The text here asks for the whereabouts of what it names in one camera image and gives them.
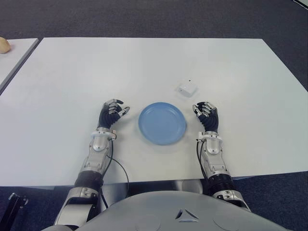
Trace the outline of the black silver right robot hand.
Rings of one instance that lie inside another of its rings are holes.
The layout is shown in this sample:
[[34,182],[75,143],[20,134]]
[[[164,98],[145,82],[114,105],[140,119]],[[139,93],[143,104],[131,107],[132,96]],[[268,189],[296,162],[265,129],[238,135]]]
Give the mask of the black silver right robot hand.
[[219,118],[217,108],[210,102],[199,102],[192,110],[204,126],[205,132],[218,132]]

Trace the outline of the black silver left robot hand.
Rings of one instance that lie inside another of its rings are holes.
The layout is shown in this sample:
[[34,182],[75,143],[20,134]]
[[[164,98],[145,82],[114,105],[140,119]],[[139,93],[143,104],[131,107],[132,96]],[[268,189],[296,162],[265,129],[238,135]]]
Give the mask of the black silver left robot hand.
[[122,116],[126,115],[130,107],[122,108],[121,105],[123,102],[118,99],[110,99],[106,101],[100,111],[99,120],[97,128],[106,128],[110,127],[117,122]]

